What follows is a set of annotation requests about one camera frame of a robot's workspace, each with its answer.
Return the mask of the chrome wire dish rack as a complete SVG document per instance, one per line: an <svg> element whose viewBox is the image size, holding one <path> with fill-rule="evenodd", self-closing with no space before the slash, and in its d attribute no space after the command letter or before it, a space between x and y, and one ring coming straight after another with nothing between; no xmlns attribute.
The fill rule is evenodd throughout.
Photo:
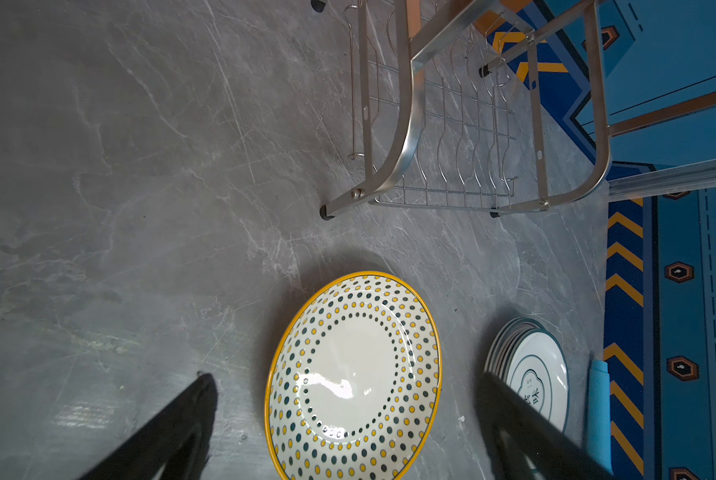
<svg viewBox="0 0 716 480"><path fill-rule="evenodd" d="M378 42L367 3L349 4L352 156L365 177L321 217L364 203L542 212L607 179L614 137L716 108L713 91L612 122L604 76L638 39L635 12L624 1L537 7L448 1L428 18L396 1Z"/></svg>

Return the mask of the white plate grey pattern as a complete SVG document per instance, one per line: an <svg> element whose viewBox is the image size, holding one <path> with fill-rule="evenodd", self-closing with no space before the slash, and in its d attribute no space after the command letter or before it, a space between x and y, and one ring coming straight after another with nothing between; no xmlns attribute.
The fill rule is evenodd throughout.
<svg viewBox="0 0 716 480"><path fill-rule="evenodd" d="M544 328L522 326L508 343L500 377L525 403L564 431L569 405L565 356L557 340Z"/></svg>
<svg viewBox="0 0 716 480"><path fill-rule="evenodd" d="M516 345L528 334L543 330L543 325L530 318L518 317L507 322L497 333L487 355L485 372L504 376Z"/></svg>

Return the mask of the yellow rim dotted plate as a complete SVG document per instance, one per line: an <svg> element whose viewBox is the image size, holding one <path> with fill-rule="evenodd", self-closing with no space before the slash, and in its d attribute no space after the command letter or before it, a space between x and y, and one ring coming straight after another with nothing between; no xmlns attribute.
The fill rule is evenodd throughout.
<svg viewBox="0 0 716 480"><path fill-rule="evenodd" d="M264 405L283 479L400 479L429 438L443 357L430 309L379 271L338 278L279 342Z"/></svg>

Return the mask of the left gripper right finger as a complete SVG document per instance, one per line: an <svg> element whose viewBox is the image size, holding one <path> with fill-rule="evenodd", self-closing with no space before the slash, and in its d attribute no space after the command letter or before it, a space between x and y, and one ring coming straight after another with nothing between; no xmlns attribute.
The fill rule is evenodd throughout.
<svg viewBox="0 0 716 480"><path fill-rule="evenodd" d="M497 479L613 477L492 373L478 381L476 413Z"/></svg>

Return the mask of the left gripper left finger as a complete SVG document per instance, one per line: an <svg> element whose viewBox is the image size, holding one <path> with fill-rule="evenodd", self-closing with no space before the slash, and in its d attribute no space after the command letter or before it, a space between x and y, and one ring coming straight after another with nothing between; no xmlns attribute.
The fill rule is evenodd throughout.
<svg viewBox="0 0 716 480"><path fill-rule="evenodd" d="M218 391L209 373L198 375L164 409L84 479L198 479L207 464Z"/></svg>

